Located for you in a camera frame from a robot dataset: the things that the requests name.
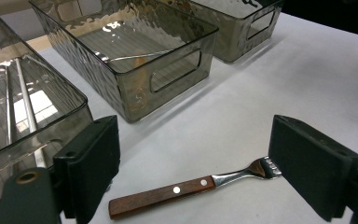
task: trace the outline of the black mount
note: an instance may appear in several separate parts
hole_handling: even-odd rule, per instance
[[[275,116],[268,154],[320,217],[342,217],[348,206],[358,223],[356,152],[300,120]]]
[[[13,175],[0,200],[0,223],[89,223],[118,173],[117,116],[97,119],[53,157],[52,168]]]

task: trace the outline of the white surface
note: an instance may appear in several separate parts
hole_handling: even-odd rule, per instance
[[[54,50],[40,53],[89,97],[95,119],[116,114]],[[325,223],[284,178],[243,179],[109,219],[113,198],[266,156],[275,114],[301,119],[358,153],[358,35],[281,14],[264,48],[234,64],[213,59],[209,78],[136,124],[118,117],[120,171],[91,223]],[[347,208],[333,223],[350,218]]]

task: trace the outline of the plastic storage container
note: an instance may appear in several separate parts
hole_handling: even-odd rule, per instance
[[[49,167],[91,122],[86,96],[0,19],[0,198],[9,176],[36,158]]]
[[[234,63],[272,36],[283,0],[159,0],[216,24],[213,55]]]
[[[154,0],[33,0],[53,48],[127,122],[209,76],[217,27]]]

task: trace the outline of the metal rivet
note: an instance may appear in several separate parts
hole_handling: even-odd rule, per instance
[[[201,180],[201,185],[202,185],[202,186],[206,186],[207,184],[208,184],[208,181],[206,181],[206,180],[204,180],[204,179]]]
[[[180,192],[180,188],[179,188],[179,187],[173,188],[173,192],[174,192],[174,193],[179,193],[179,192]]]

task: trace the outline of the fork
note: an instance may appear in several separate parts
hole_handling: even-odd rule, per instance
[[[126,217],[155,205],[175,202],[188,196],[222,187],[244,177],[275,179],[281,175],[281,171],[271,158],[264,157],[253,161],[247,168],[236,172],[207,175],[163,188],[113,199],[109,202],[109,216],[111,219]]]

